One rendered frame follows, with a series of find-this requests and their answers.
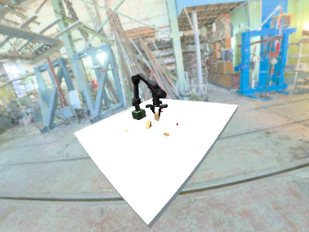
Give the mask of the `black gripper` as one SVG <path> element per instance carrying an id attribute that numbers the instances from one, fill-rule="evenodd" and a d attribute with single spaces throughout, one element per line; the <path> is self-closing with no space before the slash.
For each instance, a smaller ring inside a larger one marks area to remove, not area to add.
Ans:
<path id="1" fill-rule="evenodd" d="M 162 109 L 166 109 L 168 107 L 168 104 L 160 104 L 159 103 L 159 98 L 152 98 L 153 100 L 153 104 L 148 104 L 146 105 L 146 109 L 151 109 L 151 111 L 153 112 L 153 114 L 155 115 L 155 107 L 159 107 L 159 116 L 161 114 L 161 110 Z"/>

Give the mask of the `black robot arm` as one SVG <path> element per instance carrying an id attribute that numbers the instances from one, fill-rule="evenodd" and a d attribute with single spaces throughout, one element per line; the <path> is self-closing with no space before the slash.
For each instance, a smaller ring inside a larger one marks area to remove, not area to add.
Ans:
<path id="1" fill-rule="evenodd" d="M 132 106 L 135 107 L 134 111 L 139 111 L 141 103 L 141 98 L 139 97 L 139 87 L 138 84 L 140 80 L 143 83 L 146 83 L 150 92 L 152 92 L 152 98 L 166 98 L 167 93 L 164 89 L 162 89 L 158 83 L 150 81 L 143 73 L 139 73 L 137 75 L 132 76 L 132 83 L 133 83 L 133 91 L 134 97 L 132 99 Z M 156 90 L 155 90 L 156 89 Z"/>

